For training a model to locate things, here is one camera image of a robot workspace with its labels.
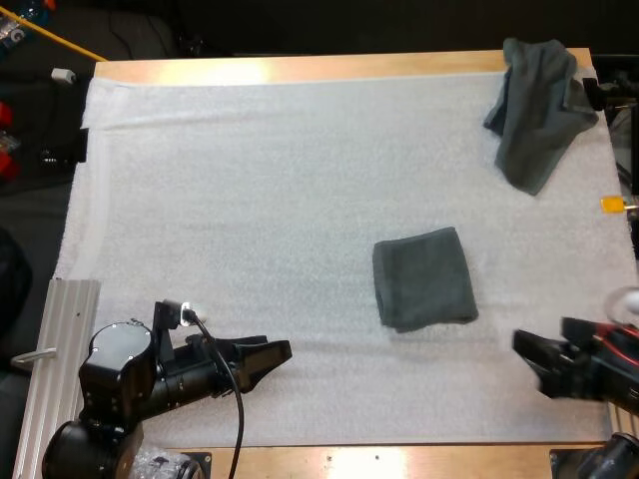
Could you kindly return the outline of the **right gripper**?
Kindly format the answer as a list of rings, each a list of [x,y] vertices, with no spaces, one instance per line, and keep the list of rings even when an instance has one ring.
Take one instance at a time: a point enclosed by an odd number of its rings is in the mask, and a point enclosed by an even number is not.
[[[561,335],[577,351],[574,356],[576,397],[592,400],[638,399],[638,328],[629,323],[594,322],[573,317],[561,320]],[[567,361],[564,343],[517,329],[512,349],[538,378],[547,397],[566,397],[563,384]]]

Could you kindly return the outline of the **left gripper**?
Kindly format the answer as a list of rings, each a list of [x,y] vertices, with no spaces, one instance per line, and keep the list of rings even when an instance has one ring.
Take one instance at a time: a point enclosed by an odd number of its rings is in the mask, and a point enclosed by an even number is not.
[[[288,340],[269,342],[265,335],[209,342],[199,334],[174,350],[172,382],[180,398],[219,397],[251,392],[273,370],[293,357]]]

